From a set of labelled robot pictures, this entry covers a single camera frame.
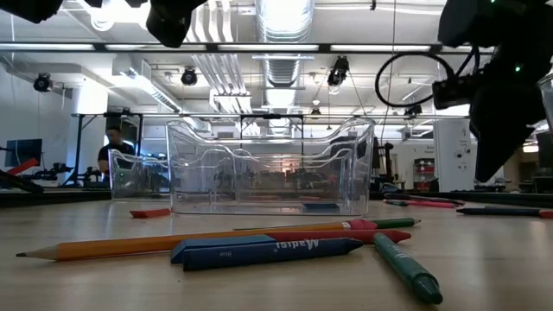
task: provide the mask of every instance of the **dark shirt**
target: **dark shirt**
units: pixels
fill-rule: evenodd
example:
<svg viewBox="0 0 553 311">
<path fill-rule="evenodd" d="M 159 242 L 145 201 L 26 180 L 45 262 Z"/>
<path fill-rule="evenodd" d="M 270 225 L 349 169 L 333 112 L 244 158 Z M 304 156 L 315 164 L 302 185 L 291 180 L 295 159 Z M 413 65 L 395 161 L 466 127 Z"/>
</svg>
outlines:
<svg viewBox="0 0 553 311">
<path fill-rule="evenodd" d="M 133 156 L 135 154 L 135 150 L 129 144 L 122 143 L 120 145 L 116 145 L 116 144 L 108 143 L 107 145 L 102 147 L 100 152 L 98 152 L 98 161 L 100 160 L 109 161 L 108 160 L 109 156 L 107 154 L 107 150 L 109 149 L 117 149 L 119 150 L 119 152 L 125 155 Z"/>
</svg>

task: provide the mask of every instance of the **table surface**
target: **table surface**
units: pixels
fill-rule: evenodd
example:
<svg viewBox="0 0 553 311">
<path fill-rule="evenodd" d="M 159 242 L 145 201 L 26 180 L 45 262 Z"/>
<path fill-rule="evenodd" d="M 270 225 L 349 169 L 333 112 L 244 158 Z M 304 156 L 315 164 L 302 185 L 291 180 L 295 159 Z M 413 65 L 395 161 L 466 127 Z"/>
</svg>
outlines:
<svg viewBox="0 0 553 311">
<path fill-rule="evenodd" d="M 440 306 L 418 302 L 373 246 L 349 255 L 183 273 L 168 253 L 52 263 L 16 258 L 59 242 L 228 231 L 344 218 L 173 215 L 167 203 L 96 201 L 0 210 L 0 301 L 6 310 L 552 310 L 553 219 L 463 216 L 372 201 L 368 219 L 415 217 L 400 244 L 438 279 Z"/>
</svg>

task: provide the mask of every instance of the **person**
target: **person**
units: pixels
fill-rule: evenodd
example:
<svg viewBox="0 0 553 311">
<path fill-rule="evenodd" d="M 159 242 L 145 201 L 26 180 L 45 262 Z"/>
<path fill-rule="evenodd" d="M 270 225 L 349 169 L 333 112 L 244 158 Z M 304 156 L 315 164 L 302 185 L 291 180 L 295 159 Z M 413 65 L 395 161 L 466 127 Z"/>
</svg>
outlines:
<svg viewBox="0 0 553 311">
<path fill-rule="evenodd" d="M 105 174 L 105 178 L 107 179 L 110 176 L 110 163 L 109 163 L 108 150 L 117 149 L 122 154 L 131 155 L 131 156 L 135 154 L 135 150 L 129 144 L 123 143 L 123 138 L 121 136 L 121 128 L 119 128 L 118 126 L 109 127 L 105 132 L 105 134 L 110 140 L 110 143 L 102 147 L 102 149 L 100 149 L 100 151 L 98 152 L 98 167 L 100 171 Z"/>
</svg>

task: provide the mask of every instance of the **blue marker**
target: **blue marker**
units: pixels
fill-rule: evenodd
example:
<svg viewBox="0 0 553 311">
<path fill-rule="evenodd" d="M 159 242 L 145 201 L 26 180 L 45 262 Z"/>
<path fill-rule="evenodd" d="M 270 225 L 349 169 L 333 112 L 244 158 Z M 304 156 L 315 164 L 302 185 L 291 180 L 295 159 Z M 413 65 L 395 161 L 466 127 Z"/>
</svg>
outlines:
<svg viewBox="0 0 553 311">
<path fill-rule="evenodd" d="M 234 267 L 255 263 L 344 255 L 363 246 L 353 238 L 308 239 L 293 242 L 248 244 L 185 250 L 182 266 L 186 270 Z"/>
<path fill-rule="evenodd" d="M 275 242 L 274 238 L 266 235 L 231 237 L 231 238 L 187 238 L 182 240 L 171 251 L 171 263 L 182 263 L 182 253 L 185 250 L 219 247 L 231 245 L 261 244 Z"/>
</svg>

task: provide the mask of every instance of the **green marker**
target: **green marker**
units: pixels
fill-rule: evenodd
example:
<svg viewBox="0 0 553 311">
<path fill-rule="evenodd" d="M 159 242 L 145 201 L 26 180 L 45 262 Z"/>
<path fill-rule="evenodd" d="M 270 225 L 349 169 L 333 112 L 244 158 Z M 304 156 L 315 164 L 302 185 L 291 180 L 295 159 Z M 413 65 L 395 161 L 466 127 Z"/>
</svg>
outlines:
<svg viewBox="0 0 553 311">
<path fill-rule="evenodd" d="M 404 219 L 376 219 L 369 220 L 377 224 L 377 229 L 393 229 L 413 226 L 421 222 L 420 219 L 404 218 Z"/>
<path fill-rule="evenodd" d="M 438 281 L 422 265 L 405 254 L 382 233 L 375 234 L 373 241 L 380 255 L 409 285 L 416 297 L 426 303 L 442 303 L 443 298 Z"/>
</svg>

